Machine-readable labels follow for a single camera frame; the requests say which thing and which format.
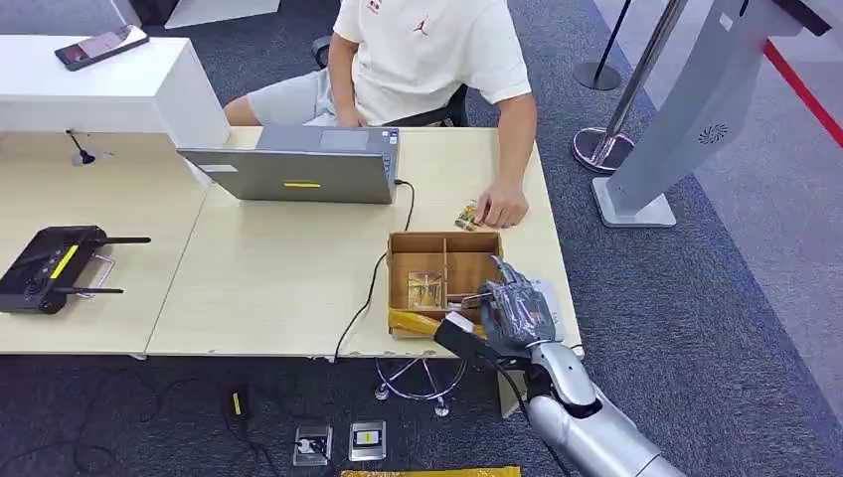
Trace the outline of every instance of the man's arm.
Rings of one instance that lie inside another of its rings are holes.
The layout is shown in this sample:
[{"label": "man's arm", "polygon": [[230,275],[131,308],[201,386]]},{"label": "man's arm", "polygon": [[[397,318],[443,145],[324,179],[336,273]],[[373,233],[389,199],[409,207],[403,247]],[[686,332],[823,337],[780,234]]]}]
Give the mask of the man's arm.
[{"label": "man's arm", "polygon": [[497,179],[477,203],[480,220],[492,227],[515,226],[527,214],[522,181],[536,140],[536,101],[531,93],[498,102],[500,161]]},{"label": "man's arm", "polygon": [[354,84],[351,63],[360,45],[336,33],[328,48],[328,75],[331,76],[331,95],[337,110],[337,123],[343,127],[365,126],[366,121],[354,105]]}]

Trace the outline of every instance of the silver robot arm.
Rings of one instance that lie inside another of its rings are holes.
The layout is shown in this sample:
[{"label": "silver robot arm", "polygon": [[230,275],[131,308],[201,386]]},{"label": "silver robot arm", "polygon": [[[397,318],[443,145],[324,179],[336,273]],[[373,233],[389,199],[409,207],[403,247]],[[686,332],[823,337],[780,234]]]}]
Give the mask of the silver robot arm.
[{"label": "silver robot arm", "polygon": [[501,373],[506,373],[502,363],[523,370],[526,417],[542,440],[565,454],[582,475],[684,477],[591,381],[577,355],[559,342],[545,296],[512,265],[491,258],[501,281],[486,282],[477,295],[486,340],[472,333],[466,318],[449,314],[436,330],[436,342],[460,358],[491,363]]},{"label": "silver robot arm", "polygon": [[561,343],[531,347],[527,410],[539,436],[588,477],[684,477]]}]

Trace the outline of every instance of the yellow label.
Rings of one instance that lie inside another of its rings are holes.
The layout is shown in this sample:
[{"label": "yellow label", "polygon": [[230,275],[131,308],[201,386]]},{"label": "yellow label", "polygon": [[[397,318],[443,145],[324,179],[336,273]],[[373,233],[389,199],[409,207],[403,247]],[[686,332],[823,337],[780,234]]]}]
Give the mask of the yellow label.
[{"label": "yellow label", "polygon": [[298,189],[318,189],[322,187],[321,184],[315,182],[285,182],[284,187],[295,187]]},{"label": "yellow label", "polygon": [[76,253],[78,249],[78,245],[71,246],[71,249],[69,249],[68,252],[65,253],[65,256],[63,256],[61,260],[59,260],[59,264],[56,265],[56,269],[53,270],[53,274],[50,275],[51,280],[55,280],[59,277],[59,275],[62,274],[62,270],[65,269],[65,267],[68,265],[68,262],[71,261],[71,257],[74,256],[74,253]]},{"label": "yellow label", "polygon": [[232,395],[232,400],[235,402],[235,414],[240,415],[240,398],[237,396],[237,393]]}]

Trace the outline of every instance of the wooden desk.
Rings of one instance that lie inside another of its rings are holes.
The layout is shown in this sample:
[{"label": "wooden desk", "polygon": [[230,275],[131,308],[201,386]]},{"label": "wooden desk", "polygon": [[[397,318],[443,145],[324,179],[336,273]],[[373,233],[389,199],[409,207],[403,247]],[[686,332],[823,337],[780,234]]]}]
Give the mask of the wooden desk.
[{"label": "wooden desk", "polygon": [[[254,148],[259,134],[233,128],[227,147]],[[456,230],[454,218],[489,183],[496,156],[493,129],[402,130],[398,177],[417,191],[411,230]],[[530,213],[501,233],[504,256],[527,276],[556,283],[565,342],[581,351],[537,151],[525,192]],[[389,232],[404,226],[410,197],[399,187],[391,207],[241,202],[212,185],[146,353],[332,357]],[[385,267],[341,356],[452,356],[431,340],[388,334]]]},{"label": "wooden desk", "polygon": [[0,133],[0,267],[49,226],[98,225],[152,243],[103,250],[115,260],[106,286],[122,295],[77,299],[53,316],[0,313],[2,353],[143,354],[202,206],[206,190],[165,134],[79,141],[112,156],[75,167],[66,134]]}]

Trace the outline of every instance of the man's right hand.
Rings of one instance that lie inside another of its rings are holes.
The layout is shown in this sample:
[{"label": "man's right hand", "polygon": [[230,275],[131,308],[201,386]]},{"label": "man's right hand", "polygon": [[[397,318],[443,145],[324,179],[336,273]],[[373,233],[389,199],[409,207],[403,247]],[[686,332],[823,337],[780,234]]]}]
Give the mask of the man's right hand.
[{"label": "man's right hand", "polygon": [[365,127],[366,119],[356,107],[349,107],[337,111],[337,125],[340,127]]}]

